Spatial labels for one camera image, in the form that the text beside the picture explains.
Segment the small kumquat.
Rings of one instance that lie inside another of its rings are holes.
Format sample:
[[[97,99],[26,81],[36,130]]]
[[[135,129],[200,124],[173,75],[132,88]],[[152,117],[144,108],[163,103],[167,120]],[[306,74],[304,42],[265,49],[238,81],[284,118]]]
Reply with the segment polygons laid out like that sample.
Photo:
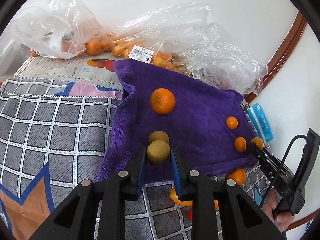
[[[261,150],[264,148],[264,142],[260,137],[254,137],[251,140],[251,143],[255,144],[255,146],[257,146],[257,148],[259,148]]]

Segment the oval orange mango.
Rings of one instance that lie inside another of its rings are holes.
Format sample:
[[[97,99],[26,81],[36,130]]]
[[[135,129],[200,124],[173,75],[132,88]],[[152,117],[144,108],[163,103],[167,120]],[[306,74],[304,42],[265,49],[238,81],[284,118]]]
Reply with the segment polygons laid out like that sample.
[[[169,190],[167,196],[169,196],[171,200],[173,200],[176,204],[178,204],[180,206],[192,206],[193,205],[193,201],[192,200],[188,200],[188,201],[179,200],[179,198],[178,198],[178,196],[176,194],[175,188],[171,188]]]

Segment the small orange near towel edge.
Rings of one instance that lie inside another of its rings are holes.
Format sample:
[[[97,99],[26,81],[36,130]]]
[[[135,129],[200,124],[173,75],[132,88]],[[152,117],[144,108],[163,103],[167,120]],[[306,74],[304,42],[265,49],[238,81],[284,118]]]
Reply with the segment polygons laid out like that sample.
[[[227,174],[226,179],[232,179],[236,181],[239,186],[242,186],[246,181],[246,172],[242,168],[237,168],[233,172]]]

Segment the small red fruit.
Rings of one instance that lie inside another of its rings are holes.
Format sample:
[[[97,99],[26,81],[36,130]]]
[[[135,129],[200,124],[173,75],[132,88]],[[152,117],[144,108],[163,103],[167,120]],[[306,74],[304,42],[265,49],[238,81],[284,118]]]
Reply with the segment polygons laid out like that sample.
[[[188,220],[192,221],[193,220],[193,210],[189,209],[187,212]]]

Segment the small mandarin lower right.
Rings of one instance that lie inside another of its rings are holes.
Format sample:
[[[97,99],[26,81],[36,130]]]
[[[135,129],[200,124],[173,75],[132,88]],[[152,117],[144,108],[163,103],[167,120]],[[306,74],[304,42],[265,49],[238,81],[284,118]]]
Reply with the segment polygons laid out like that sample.
[[[236,152],[243,153],[247,147],[246,139],[244,137],[237,137],[234,140],[233,145]]]

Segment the small mandarin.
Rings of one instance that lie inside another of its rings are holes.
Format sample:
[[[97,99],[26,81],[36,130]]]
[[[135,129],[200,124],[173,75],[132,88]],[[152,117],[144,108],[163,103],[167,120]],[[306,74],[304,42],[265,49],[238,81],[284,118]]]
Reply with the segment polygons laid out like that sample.
[[[247,147],[246,139],[244,137],[237,137],[234,140],[233,145],[236,152],[243,153]]]
[[[229,116],[226,119],[226,126],[230,129],[230,130],[234,130],[238,127],[238,120],[236,117],[234,116]]]

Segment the blue tissue pack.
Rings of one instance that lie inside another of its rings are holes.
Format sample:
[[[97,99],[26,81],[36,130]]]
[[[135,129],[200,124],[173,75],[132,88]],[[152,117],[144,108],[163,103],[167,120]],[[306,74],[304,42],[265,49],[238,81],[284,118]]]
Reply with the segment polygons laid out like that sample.
[[[249,116],[258,137],[263,140],[264,144],[268,144],[274,140],[272,128],[259,103],[255,103],[253,106],[247,107],[246,114]]]

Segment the small mandarin upper right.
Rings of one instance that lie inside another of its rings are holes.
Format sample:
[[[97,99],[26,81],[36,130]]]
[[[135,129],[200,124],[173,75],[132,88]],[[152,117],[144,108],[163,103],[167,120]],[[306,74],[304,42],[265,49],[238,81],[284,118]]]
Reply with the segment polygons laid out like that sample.
[[[226,119],[226,126],[230,129],[230,130],[234,130],[238,127],[238,120],[236,117],[234,116],[229,116]]]

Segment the grey checked blanket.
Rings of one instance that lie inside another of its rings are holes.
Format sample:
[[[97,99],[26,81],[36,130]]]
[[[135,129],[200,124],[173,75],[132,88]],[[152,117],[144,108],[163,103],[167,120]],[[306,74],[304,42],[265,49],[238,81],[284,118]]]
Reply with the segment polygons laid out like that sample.
[[[84,179],[98,181],[122,93],[86,83],[12,77],[1,85],[1,219],[29,239]],[[147,184],[125,202],[125,239],[191,239],[187,212],[167,196],[173,182]]]

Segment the purple towel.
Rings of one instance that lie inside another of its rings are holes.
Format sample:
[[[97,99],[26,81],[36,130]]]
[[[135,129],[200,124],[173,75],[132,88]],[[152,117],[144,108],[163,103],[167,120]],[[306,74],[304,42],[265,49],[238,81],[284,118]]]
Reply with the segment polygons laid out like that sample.
[[[114,114],[111,146],[100,165],[99,180],[123,170],[148,144],[154,131],[167,133],[181,158],[202,174],[214,176],[257,163],[255,157],[238,153],[233,146],[237,137],[247,142],[255,137],[240,107],[241,94],[135,60],[116,61],[113,67],[128,95]],[[166,88],[175,96],[176,105],[170,114],[158,115],[150,107],[150,96],[158,88]],[[229,116],[238,120],[234,130],[226,126]]]

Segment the large round orange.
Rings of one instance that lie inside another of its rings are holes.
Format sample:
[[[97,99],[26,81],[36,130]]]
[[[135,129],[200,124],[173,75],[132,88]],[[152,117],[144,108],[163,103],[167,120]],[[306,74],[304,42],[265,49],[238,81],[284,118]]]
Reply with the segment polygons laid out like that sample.
[[[159,115],[170,114],[176,105],[174,94],[166,88],[158,88],[150,96],[150,107]]]

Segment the fruit-print woven mat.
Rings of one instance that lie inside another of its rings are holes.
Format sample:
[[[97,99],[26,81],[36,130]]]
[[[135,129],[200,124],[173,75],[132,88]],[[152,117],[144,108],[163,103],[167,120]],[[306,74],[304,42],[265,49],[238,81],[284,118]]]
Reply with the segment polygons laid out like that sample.
[[[87,55],[69,60],[37,56],[27,59],[14,75],[79,81],[122,91],[123,87],[113,70],[113,62],[117,60],[118,58],[111,53]]]

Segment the clear bag with barcode label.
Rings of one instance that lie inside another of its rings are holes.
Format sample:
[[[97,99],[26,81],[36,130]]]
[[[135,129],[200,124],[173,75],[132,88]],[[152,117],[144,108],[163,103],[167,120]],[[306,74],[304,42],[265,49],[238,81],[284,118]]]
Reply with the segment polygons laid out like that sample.
[[[215,41],[221,31],[204,3],[176,3],[150,10],[112,29],[115,57],[129,58],[134,46],[145,48],[150,63],[186,76],[187,53],[206,41]]]

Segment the clear bag with oranges left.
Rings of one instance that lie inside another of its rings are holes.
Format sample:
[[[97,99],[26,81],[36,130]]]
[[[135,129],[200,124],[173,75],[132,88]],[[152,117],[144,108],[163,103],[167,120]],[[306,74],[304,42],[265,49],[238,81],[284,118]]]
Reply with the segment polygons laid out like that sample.
[[[47,9],[24,9],[5,28],[4,36],[52,59],[68,60],[113,49],[113,34],[103,32],[83,1],[47,0],[47,3]]]

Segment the brown wooden door frame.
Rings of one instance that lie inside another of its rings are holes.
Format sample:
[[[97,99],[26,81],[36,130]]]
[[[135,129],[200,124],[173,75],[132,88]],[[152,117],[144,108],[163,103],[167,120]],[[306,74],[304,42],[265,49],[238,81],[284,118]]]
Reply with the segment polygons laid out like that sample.
[[[268,73],[264,76],[261,90],[263,90],[280,71],[288,60],[306,28],[307,21],[304,16],[297,12],[296,18],[282,43],[267,63]]]

